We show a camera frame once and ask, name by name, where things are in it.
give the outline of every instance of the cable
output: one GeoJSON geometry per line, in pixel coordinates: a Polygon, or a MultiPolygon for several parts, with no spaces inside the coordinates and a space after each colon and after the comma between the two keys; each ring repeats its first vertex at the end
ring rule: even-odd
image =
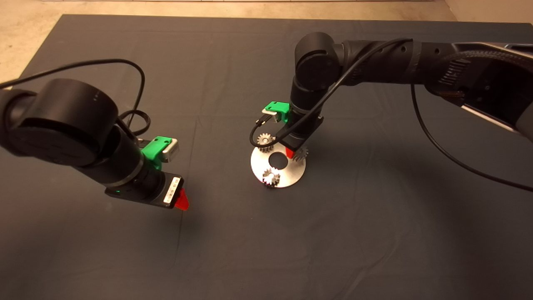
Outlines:
{"type": "Polygon", "coordinates": [[[293,132],[303,122],[307,121],[307,119],[309,119],[320,107],[322,107],[322,105],[329,99],[329,97],[331,97],[331,95],[338,89],[338,87],[342,85],[344,80],[353,72],[353,70],[355,70],[355,68],[357,68],[359,65],[361,65],[364,61],[366,61],[368,58],[370,58],[376,52],[381,51],[382,49],[384,49],[384,48],[386,48],[386,47],[388,47],[390,45],[395,45],[395,44],[404,43],[404,42],[410,42],[412,40],[413,40],[412,38],[396,38],[394,40],[390,40],[388,42],[384,42],[384,43],[380,44],[379,46],[377,46],[376,48],[373,48],[372,50],[368,51],[365,55],[361,56],[353,65],[351,65],[350,68],[348,68],[348,70],[346,70],[346,72],[344,72],[344,74],[332,85],[332,87],[324,94],[324,96],[322,96],[322,98],[317,102],[317,104],[315,104],[315,106],[313,106],[313,108],[309,112],[307,112],[301,119],[299,119],[296,123],[294,123],[291,127],[289,127],[282,134],[276,135],[276,138],[274,139],[274,141],[272,141],[270,143],[267,143],[267,144],[264,144],[264,145],[260,145],[259,143],[257,143],[255,141],[255,131],[260,126],[262,126],[264,123],[266,123],[266,121],[265,121],[265,119],[263,117],[260,118],[259,120],[257,120],[255,122],[255,126],[252,129],[252,131],[250,132],[250,143],[254,147],[258,147],[258,148],[267,148],[267,147],[270,147],[272,145],[275,145],[275,144],[279,143],[282,139],[287,137],[291,132],[293,132]]]}
{"type": "MultiPolygon", "coordinates": [[[[58,68],[55,68],[55,69],[42,71],[42,72],[39,72],[39,73],[34,74],[34,75],[30,75],[30,76],[27,76],[27,77],[14,79],[14,80],[10,80],[10,81],[7,81],[7,82],[0,83],[0,89],[5,89],[5,88],[8,88],[8,87],[16,85],[16,84],[21,84],[21,83],[24,83],[24,82],[28,82],[28,81],[31,81],[31,80],[34,80],[34,79],[37,79],[37,78],[41,78],[41,77],[44,77],[46,75],[50,75],[50,74],[54,74],[54,73],[57,73],[57,72],[61,72],[61,71],[64,71],[64,70],[69,70],[69,69],[74,69],[74,68],[79,68],[79,67],[84,67],[84,66],[106,65],[106,64],[126,64],[126,65],[130,65],[130,66],[134,67],[135,69],[137,69],[137,71],[139,71],[139,74],[141,75],[141,83],[140,83],[140,86],[139,86],[139,91],[137,93],[137,98],[136,98],[135,103],[133,104],[133,108],[132,108],[132,110],[137,110],[137,108],[139,107],[139,103],[141,102],[142,92],[144,91],[144,83],[146,81],[145,75],[144,75],[144,71],[136,63],[134,63],[134,62],[132,62],[130,60],[127,60],[127,59],[122,59],[122,58],[94,59],[94,60],[85,60],[85,61],[73,62],[71,64],[67,64],[67,65],[64,65],[64,66],[61,66],[61,67],[58,67],[58,68]]],[[[127,126],[128,127],[130,127],[134,115],[135,114],[131,114],[130,118],[128,119],[128,121],[127,121],[127,126]]]]}
{"type": "Polygon", "coordinates": [[[129,115],[138,115],[139,117],[143,118],[144,121],[146,122],[146,125],[143,128],[132,132],[135,136],[140,136],[141,134],[148,131],[148,129],[150,128],[150,125],[152,124],[152,120],[150,119],[150,116],[147,113],[143,112],[142,110],[131,109],[131,110],[127,110],[121,113],[118,117],[121,120],[123,120],[129,115]]]}
{"type": "Polygon", "coordinates": [[[431,141],[431,143],[442,153],[444,154],[447,158],[449,158],[451,161],[455,162],[456,164],[458,164],[459,166],[461,166],[462,168],[476,174],[476,175],[479,175],[481,177],[484,177],[484,178],[487,178],[489,180],[492,180],[492,181],[495,181],[495,182],[498,182],[498,183],[501,183],[501,184],[505,184],[505,185],[508,185],[508,186],[512,186],[512,187],[516,187],[516,188],[519,188],[521,190],[525,190],[525,191],[528,191],[528,192],[533,192],[533,187],[530,187],[530,186],[527,186],[527,185],[521,185],[521,184],[518,184],[518,183],[514,183],[512,181],[508,181],[508,180],[505,180],[505,179],[501,179],[501,178],[498,178],[498,177],[494,177],[492,175],[489,175],[489,174],[486,174],[486,173],[483,173],[465,163],[463,163],[462,161],[458,160],[457,158],[453,157],[453,155],[449,154],[444,148],[442,148],[441,145],[439,145],[439,143],[433,138],[433,136],[431,135],[431,133],[429,132],[429,130],[427,129],[425,123],[424,123],[424,120],[422,119],[422,116],[420,115],[420,110],[418,109],[418,104],[417,104],[417,101],[416,101],[416,91],[415,91],[415,86],[414,84],[411,84],[411,98],[413,99],[413,107],[415,109],[415,114],[416,114],[416,118],[418,119],[418,122],[420,123],[420,127],[422,127],[422,130],[424,131],[424,133],[426,134],[427,138],[431,141]]]}

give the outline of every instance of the metal plate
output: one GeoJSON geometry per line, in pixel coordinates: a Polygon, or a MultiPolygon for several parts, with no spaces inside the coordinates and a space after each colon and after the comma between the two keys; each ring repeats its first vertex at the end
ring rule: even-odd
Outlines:
{"type": "MultiPolygon", "coordinates": [[[[274,149],[268,153],[261,152],[257,147],[252,151],[252,157],[250,158],[252,172],[260,182],[263,182],[263,173],[267,169],[273,168],[270,165],[269,158],[270,155],[276,152],[283,153],[283,155],[285,155],[285,146],[281,144],[275,144],[274,149]]],[[[305,171],[305,159],[302,159],[298,162],[293,161],[290,158],[287,158],[287,160],[287,166],[279,170],[280,178],[279,184],[275,186],[276,188],[288,187],[297,183],[298,180],[302,178],[305,171]]]]}

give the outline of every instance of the metal gear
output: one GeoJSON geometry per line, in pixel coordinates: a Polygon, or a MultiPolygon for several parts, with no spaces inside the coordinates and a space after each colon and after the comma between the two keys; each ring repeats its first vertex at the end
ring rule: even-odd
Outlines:
{"type": "MultiPolygon", "coordinates": [[[[271,136],[269,133],[262,133],[257,137],[257,143],[259,145],[265,145],[272,141],[274,141],[276,138],[271,136]]],[[[259,151],[263,153],[268,153],[274,149],[274,146],[266,147],[266,148],[259,148],[259,151]]]]}
{"type": "Polygon", "coordinates": [[[263,172],[263,183],[268,187],[275,187],[279,184],[279,171],[276,168],[268,168],[263,172]]]}
{"type": "Polygon", "coordinates": [[[300,149],[298,149],[298,150],[296,150],[296,152],[294,152],[293,161],[295,161],[295,162],[302,161],[302,160],[304,160],[307,157],[308,154],[309,154],[309,150],[307,149],[307,147],[305,147],[305,146],[300,147],[300,149]]]}

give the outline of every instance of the gray cloth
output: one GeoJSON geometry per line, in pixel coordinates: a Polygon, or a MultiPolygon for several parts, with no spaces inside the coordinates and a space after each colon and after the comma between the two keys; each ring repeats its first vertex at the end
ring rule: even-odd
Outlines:
{"type": "MultiPolygon", "coordinates": [[[[72,168],[1,151],[0,298],[533,298],[532,194],[440,154],[408,86],[340,88],[309,140],[302,180],[283,190],[257,181],[249,130],[264,105],[288,101],[294,47],[313,31],[338,42],[533,43],[529,24],[65,15],[24,74],[96,58],[141,65],[140,109],[152,118],[143,137],[179,139],[164,170],[184,176],[191,208],[112,199],[72,168]]],[[[54,77],[97,86],[120,111],[139,83],[131,67],[110,65],[21,88],[54,77]]],[[[452,154],[533,184],[533,144],[418,93],[452,154]]]]}

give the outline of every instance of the gear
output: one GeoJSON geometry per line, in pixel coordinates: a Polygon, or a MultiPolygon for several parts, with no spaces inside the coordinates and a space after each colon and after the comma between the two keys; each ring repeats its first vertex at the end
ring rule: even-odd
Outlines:
{"type": "Polygon", "coordinates": [[[307,149],[307,147],[305,146],[300,147],[300,149],[294,152],[293,161],[295,162],[302,161],[307,157],[308,154],[309,154],[309,150],[307,149]]]}
{"type": "Polygon", "coordinates": [[[267,187],[275,187],[279,184],[279,171],[276,168],[268,168],[263,173],[263,183],[267,187]]]}
{"type": "MultiPolygon", "coordinates": [[[[265,145],[272,141],[274,141],[276,138],[271,136],[269,133],[262,133],[257,137],[257,143],[259,145],[265,145]]],[[[259,150],[263,153],[268,153],[274,149],[274,146],[266,147],[266,148],[259,148],[259,150]]]]}

